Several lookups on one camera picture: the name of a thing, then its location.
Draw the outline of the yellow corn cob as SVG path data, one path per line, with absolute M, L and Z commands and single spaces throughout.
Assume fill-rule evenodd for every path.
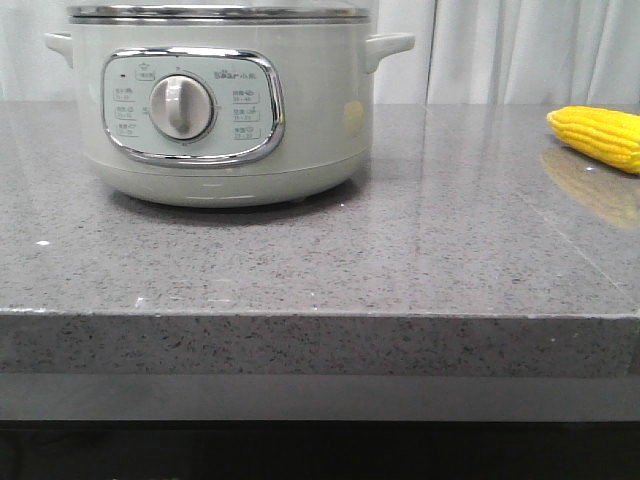
M 639 174 L 639 116 L 593 106 L 566 106 L 546 115 L 556 137 L 574 150 L 623 172 Z

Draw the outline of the glass pot lid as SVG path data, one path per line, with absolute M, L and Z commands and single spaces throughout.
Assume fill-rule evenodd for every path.
M 370 21 L 370 10 L 345 1 L 234 1 L 231 3 L 84 4 L 67 8 L 75 24 L 356 24 Z

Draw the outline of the pale green electric pot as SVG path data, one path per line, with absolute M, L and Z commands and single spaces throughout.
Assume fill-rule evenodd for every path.
M 70 26 L 45 43 L 73 69 L 85 157 L 120 192 L 187 207 L 347 180 L 372 147 L 375 71 L 415 43 L 371 19 Z

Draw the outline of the white curtain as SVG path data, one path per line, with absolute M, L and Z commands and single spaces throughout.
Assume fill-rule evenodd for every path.
M 1 1 L 1 100 L 70 100 L 44 45 L 75 5 L 342 6 L 413 50 L 375 73 L 378 104 L 639 104 L 639 1 Z

